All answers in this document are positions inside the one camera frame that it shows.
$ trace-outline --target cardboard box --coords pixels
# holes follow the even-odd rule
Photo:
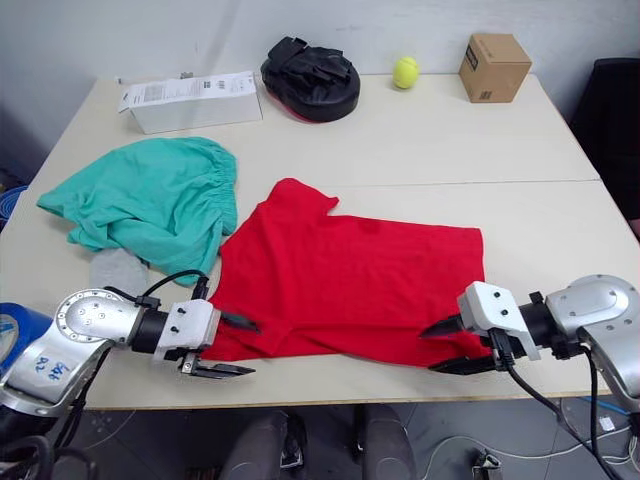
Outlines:
[[[262,119],[251,72],[131,85],[118,108],[125,110],[144,133]]]
[[[471,35],[460,78],[473,103],[505,103],[515,97],[531,60],[510,34]]]

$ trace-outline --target brown box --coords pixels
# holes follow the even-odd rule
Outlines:
[[[460,65],[460,78],[473,103],[513,100],[531,60],[511,34],[475,33]]]

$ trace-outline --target red t-shirt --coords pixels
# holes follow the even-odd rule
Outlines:
[[[480,230],[328,215],[337,203],[281,180],[222,246],[210,301],[260,333],[221,324],[203,358],[345,353],[430,366],[486,355],[475,335],[419,338],[484,279]]]

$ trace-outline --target gray cloth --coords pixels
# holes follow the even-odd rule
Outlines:
[[[91,288],[107,285],[131,295],[141,295],[149,283],[149,269],[138,257],[124,248],[106,248],[91,260],[89,284]]]

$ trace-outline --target teal cloth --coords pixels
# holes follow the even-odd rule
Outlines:
[[[216,142],[154,138],[107,153],[38,206],[77,225],[71,243],[124,247],[167,274],[208,273],[222,235],[236,228],[235,179],[235,157]]]

